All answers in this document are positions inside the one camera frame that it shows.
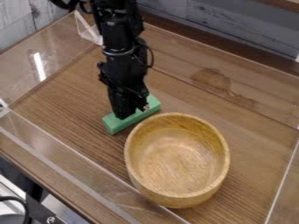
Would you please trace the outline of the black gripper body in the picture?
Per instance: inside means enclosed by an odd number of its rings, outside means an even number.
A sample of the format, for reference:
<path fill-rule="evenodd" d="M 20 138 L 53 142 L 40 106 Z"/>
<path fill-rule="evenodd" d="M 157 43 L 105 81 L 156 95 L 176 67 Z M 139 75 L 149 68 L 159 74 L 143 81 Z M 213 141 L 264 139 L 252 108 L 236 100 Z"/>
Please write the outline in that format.
<path fill-rule="evenodd" d="M 145 76 L 151 63 L 151 50 L 147 46 L 132 46 L 129 49 L 103 50 L 107 61 L 97 63 L 99 80 L 107 85 L 111 98 L 145 98 L 149 95 Z"/>

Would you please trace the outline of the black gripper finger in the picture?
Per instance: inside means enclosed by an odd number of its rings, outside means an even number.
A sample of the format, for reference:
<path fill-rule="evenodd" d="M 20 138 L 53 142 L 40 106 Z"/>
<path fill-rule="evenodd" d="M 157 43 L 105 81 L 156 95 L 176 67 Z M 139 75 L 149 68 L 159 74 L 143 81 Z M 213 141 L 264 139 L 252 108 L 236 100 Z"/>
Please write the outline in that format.
<path fill-rule="evenodd" d="M 149 92 L 147 90 L 141 90 L 140 92 L 136 91 L 127 91 L 125 92 L 125 117 L 129 117 L 136 113 L 137 110 L 141 112 L 149 109 L 149 104 L 147 101 L 147 97 Z"/>
<path fill-rule="evenodd" d="M 107 89 L 108 99 L 112 107 L 112 112 L 117 119 L 124 120 L 128 117 L 127 112 L 127 99 L 125 97 L 111 87 Z"/>

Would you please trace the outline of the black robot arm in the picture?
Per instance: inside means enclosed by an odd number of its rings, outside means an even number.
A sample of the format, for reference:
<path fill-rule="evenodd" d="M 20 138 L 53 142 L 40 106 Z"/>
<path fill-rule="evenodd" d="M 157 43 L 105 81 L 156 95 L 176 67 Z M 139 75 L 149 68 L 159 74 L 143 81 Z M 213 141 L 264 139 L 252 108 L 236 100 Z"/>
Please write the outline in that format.
<path fill-rule="evenodd" d="M 68 11 L 78 6 L 93 17 L 105 55 L 105 61 L 97 63 L 99 80 L 107 85 L 112 112 L 124 120 L 137 109 L 147 109 L 144 78 L 153 65 L 148 63 L 148 44 L 140 37 L 145 28 L 136 0 L 49 1 Z"/>

